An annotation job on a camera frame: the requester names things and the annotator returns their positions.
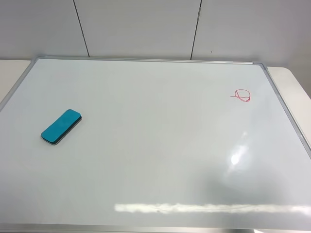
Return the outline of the teal whiteboard eraser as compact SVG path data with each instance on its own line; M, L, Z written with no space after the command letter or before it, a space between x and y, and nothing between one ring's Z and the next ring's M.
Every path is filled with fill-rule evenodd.
M81 120L82 115L80 113L68 109L40 136L51 145L57 145Z

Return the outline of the red marker scribble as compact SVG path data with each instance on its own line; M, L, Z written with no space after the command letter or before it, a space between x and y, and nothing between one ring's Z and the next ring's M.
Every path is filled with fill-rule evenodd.
M237 89L231 97L237 98L242 102L249 102L251 100L251 93L246 89Z

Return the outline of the white whiteboard with aluminium frame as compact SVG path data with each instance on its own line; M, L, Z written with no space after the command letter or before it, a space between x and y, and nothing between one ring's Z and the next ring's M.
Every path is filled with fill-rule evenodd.
M263 64L39 57L1 102L2 232L234 229L311 229L311 143Z

